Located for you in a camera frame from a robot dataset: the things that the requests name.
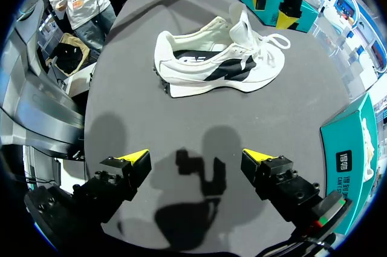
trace box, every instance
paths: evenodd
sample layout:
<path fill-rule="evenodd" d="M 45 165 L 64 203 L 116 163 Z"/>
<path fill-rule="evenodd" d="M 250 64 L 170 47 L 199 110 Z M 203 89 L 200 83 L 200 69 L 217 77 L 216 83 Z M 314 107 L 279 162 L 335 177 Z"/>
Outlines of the box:
<path fill-rule="evenodd" d="M 266 0 L 265 10 L 255 10 L 253 0 L 240 0 L 254 12 L 255 15 L 262 21 L 263 24 L 276 26 L 279 13 L 279 5 L 283 0 Z M 313 22 L 318 16 L 318 12 L 307 2 L 303 1 L 301 5 L 301 18 L 296 23 L 292 24 L 289 29 L 294 29 L 302 32 L 308 32 L 312 27 Z"/>
<path fill-rule="evenodd" d="M 372 178 L 363 182 L 366 149 L 362 120 L 374 147 L 371 160 Z M 327 168 L 327 195 L 337 190 L 353 201 L 353 206 L 343 221 L 335 228 L 336 233 L 347 234 L 363 209 L 375 181 L 377 171 L 378 142 L 374 108 L 369 94 L 357 99 L 347 109 L 321 127 Z"/>

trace gray table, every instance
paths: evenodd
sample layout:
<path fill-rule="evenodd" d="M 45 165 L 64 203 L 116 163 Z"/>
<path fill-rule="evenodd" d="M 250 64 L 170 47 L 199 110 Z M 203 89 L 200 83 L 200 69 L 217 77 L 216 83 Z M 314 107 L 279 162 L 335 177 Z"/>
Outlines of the gray table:
<path fill-rule="evenodd" d="M 229 251 L 253 256 L 290 236 L 286 223 L 261 201 L 240 171 L 242 148 L 284 154 L 325 192 L 324 151 L 319 128 L 349 103 L 342 81 L 312 35 L 277 31 L 252 14 L 262 35 L 280 33 L 291 41 L 285 67 L 272 83 L 244 94 L 222 88 L 172 99 L 152 72 L 158 34 L 186 34 L 215 16 L 228 18 L 236 0 L 129 0 L 98 60 L 86 109 L 88 170 L 109 155 L 151 150 L 153 170 L 134 200 L 125 202 L 104 226 L 106 233 L 149 247 L 190 252 Z M 205 175 L 180 174 L 176 151 Z M 226 191 L 218 213 L 205 201 L 202 184 L 213 178 L 214 158 L 226 164 Z M 222 176 L 220 166 L 216 174 Z"/>

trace black bag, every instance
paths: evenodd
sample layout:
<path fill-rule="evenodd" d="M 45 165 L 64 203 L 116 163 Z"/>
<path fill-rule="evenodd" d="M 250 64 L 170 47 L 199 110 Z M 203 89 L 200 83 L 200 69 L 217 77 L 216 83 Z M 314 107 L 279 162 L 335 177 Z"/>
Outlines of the black bag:
<path fill-rule="evenodd" d="M 65 73 L 71 74 L 82 60 L 83 54 L 79 47 L 71 44 L 59 43 L 50 54 L 50 58 L 57 56 L 56 65 Z"/>

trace shoe sole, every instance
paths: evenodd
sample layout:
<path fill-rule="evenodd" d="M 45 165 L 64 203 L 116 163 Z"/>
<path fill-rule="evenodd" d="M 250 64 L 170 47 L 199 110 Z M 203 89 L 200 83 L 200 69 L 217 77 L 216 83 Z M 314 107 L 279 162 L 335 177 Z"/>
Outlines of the shoe sole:
<path fill-rule="evenodd" d="M 180 97 L 188 97 L 199 94 L 204 94 L 216 88 L 228 87 L 234 88 L 239 91 L 249 93 L 252 91 L 256 91 L 257 89 L 266 86 L 276 77 L 271 79 L 263 80 L 258 83 L 245 83 L 245 82 L 237 82 L 234 80 L 213 80 L 211 82 L 198 83 L 194 85 L 172 85 L 169 84 L 169 94 L 172 98 L 180 98 Z"/>

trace person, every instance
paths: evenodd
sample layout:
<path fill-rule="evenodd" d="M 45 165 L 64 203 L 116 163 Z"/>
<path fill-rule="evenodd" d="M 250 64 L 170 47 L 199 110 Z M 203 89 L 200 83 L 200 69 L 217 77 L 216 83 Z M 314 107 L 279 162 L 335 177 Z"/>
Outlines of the person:
<path fill-rule="evenodd" d="M 115 13 L 109 0 L 50 0 L 58 11 L 66 10 L 71 28 L 79 39 L 99 53 Z"/>

